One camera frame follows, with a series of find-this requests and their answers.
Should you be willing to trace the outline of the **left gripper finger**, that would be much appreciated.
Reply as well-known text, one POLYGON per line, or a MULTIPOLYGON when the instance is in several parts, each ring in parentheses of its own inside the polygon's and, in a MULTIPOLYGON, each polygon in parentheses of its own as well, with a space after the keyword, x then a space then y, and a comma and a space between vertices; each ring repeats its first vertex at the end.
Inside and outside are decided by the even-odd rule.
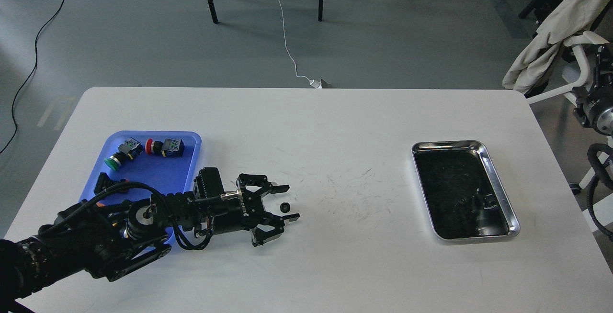
POLYGON ((277 185, 270 182, 266 175, 263 174, 239 174, 237 178, 237 187, 248 195, 258 195, 265 197, 268 194, 279 194, 289 191, 289 185, 277 185))
POLYGON ((295 222, 299 218, 299 213, 289 213, 282 216, 272 213, 265 215, 261 223, 251 228, 251 244, 258 247, 279 238, 285 231, 285 224, 295 222))

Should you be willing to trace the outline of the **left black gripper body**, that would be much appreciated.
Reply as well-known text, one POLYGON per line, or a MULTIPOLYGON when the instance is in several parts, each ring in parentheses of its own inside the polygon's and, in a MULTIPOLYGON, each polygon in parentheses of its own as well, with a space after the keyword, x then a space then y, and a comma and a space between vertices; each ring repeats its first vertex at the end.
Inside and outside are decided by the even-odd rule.
POLYGON ((215 235, 251 230, 269 221, 267 211, 263 207, 263 191, 238 189, 230 193, 230 197, 203 198, 201 204, 207 215, 213 217, 212 228, 215 235))

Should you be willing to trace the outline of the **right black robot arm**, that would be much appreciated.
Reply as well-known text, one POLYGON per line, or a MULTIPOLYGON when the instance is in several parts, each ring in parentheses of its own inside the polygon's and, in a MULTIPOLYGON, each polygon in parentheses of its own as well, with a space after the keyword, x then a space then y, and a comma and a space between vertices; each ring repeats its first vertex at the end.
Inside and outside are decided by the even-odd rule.
MULTIPOLYGON (((573 113, 584 128, 593 128, 596 132, 612 136, 612 44, 604 44, 596 51, 595 72, 591 88, 573 88, 577 107, 573 113)), ((598 221, 594 211, 593 196, 599 183, 612 189, 612 178, 607 168, 612 166, 612 147, 607 144, 591 144, 587 159, 595 171, 587 184, 587 211, 596 228, 612 241, 612 231, 598 221)))

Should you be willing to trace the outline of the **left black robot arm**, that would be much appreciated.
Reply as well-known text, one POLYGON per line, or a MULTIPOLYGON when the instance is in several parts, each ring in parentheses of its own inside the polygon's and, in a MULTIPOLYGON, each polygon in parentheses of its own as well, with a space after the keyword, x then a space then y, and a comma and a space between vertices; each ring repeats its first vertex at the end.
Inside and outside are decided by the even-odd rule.
POLYGON ((184 250, 203 250, 217 234, 245 230, 257 247, 300 217, 287 203, 283 216, 263 205, 265 195, 285 193, 288 185, 240 174, 236 187, 225 191, 217 168, 201 169, 191 191, 166 195, 141 182, 119 182, 59 212, 27 239, 3 239, 1 311, 27 313, 18 299, 80 271, 116 281, 166 256, 171 236, 184 250))

